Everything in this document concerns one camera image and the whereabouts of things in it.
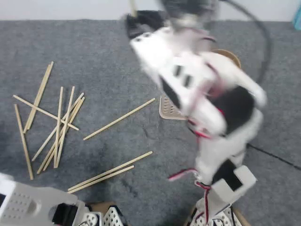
beige plastic part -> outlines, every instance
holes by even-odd
[[[163,119],[185,120],[185,116],[181,115],[169,98],[162,94],[160,97],[159,114]]]

white plastic piece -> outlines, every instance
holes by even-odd
[[[78,207],[75,225],[81,223],[85,204],[75,195],[50,188],[32,187],[0,177],[0,194],[4,197],[0,206],[1,226],[53,226],[52,217],[61,203]]]
[[[123,226],[115,207],[110,207],[103,217],[103,226]]]
[[[195,220],[200,213],[201,211],[199,210],[196,211],[194,216],[192,216],[192,220],[189,226],[214,226],[214,223],[216,226],[233,226],[230,208],[226,208],[224,211],[221,211],[220,213],[215,215],[213,219],[209,220],[207,225],[206,225],[204,215],[199,217],[197,220]],[[233,213],[233,216],[235,220],[235,225],[243,226],[238,220],[238,218],[236,217],[235,213]]]
[[[85,213],[81,226],[103,226],[103,216],[100,212]]]
[[[234,174],[242,183],[237,190],[233,191],[224,179],[220,179],[211,186],[208,195],[209,219],[214,218],[229,203],[236,202],[256,182],[256,178],[247,166],[238,167],[234,170]]]

ventilation holes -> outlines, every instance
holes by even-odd
[[[177,65],[174,70],[174,76],[178,77],[181,74],[182,66]]]
[[[191,76],[190,75],[186,75],[185,81],[184,81],[184,87],[188,88],[191,84]]]

perforated plastic panel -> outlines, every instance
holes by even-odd
[[[159,114],[163,119],[185,120],[185,117],[179,113],[165,94],[160,97]]]
[[[25,213],[31,207],[32,198],[29,195],[14,192],[6,209],[3,212],[3,219],[9,219],[10,222],[17,223],[25,216]]]
[[[103,226],[123,226],[115,207],[110,207],[103,218]]]
[[[192,216],[189,226],[206,226],[204,216],[201,216],[197,220],[195,220],[199,214],[200,212],[197,210],[196,213]],[[235,219],[236,226],[243,226],[240,223],[240,221],[237,219],[235,214],[234,214],[234,219]],[[223,212],[217,214],[213,220],[209,221],[208,225],[213,226],[214,223],[216,224],[216,226],[233,226],[230,208],[227,208]]]

black cable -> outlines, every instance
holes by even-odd
[[[261,148],[253,146],[252,144],[247,144],[247,147],[252,147],[252,148],[254,148],[255,150],[257,150],[259,152],[265,153],[265,154],[267,154],[267,155],[269,155],[269,156],[271,156],[273,158],[276,158],[276,159],[278,159],[278,160],[280,160],[280,161],[282,161],[282,162],[284,162],[284,163],[286,163],[286,164],[294,167],[296,170],[300,170],[301,171],[301,167],[300,166],[297,166],[297,165],[295,165],[295,164],[293,164],[293,163],[291,163],[291,162],[289,162],[289,161],[287,161],[287,160],[285,160],[285,159],[283,159],[283,158],[281,158],[281,157],[279,157],[277,155],[274,155],[274,154],[272,154],[270,152],[264,151]]]
[[[246,14],[249,18],[251,18],[254,23],[256,24],[256,26],[262,31],[262,34],[265,38],[265,51],[264,51],[264,59],[261,63],[261,69],[259,71],[259,76],[256,80],[256,82],[258,84],[262,83],[264,76],[266,74],[266,71],[269,67],[270,64],[270,60],[271,60],[271,55],[272,55],[272,40],[271,37],[269,35],[269,31],[267,30],[267,28],[265,27],[265,25],[263,24],[263,22],[259,21],[257,19],[257,17],[255,17],[253,14],[251,14],[246,8],[244,8],[242,5],[232,1],[232,0],[221,0],[224,2],[227,2],[228,4],[232,5],[234,8],[236,8],[237,10],[243,12],[244,14]]]
[[[214,219],[212,219],[213,221],[215,221],[215,220],[220,220],[221,221],[221,223],[222,223],[222,226],[225,226],[225,224],[224,224],[224,221],[222,220],[222,219],[219,219],[219,218],[214,218]]]
[[[234,214],[233,214],[233,206],[230,206],[230,210],[231,210],[231,218],[232,218],[233,226],[236,226],[235,219],[234,219]]]
[[[88,222],[87,221],[81,222],[81,224],[79,226],[82,226],[83,224],[87,224],[88,225]]]

